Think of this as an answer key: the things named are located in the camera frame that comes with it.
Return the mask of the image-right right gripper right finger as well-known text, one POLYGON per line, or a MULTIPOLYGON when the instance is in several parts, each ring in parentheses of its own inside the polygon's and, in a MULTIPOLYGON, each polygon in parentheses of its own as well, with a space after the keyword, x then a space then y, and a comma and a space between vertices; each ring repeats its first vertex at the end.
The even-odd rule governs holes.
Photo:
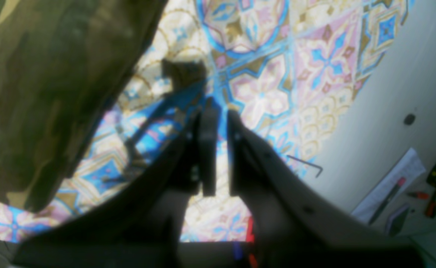
POLYGON ((407 239, 364 226, 320 197, 274 149, 227 115, 230 194, 252 214, 259 268, 427 268, 407 239))

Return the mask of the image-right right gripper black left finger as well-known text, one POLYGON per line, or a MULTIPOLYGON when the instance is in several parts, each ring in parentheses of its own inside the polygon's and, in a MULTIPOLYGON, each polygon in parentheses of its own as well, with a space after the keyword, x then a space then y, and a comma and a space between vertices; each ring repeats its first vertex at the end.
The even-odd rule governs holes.
POLYGON ((220 110, 213 98, 124 190, 86 214, 34 236, 17 249, 14 268, 177 267, 191 196, 216 193, 220 110))

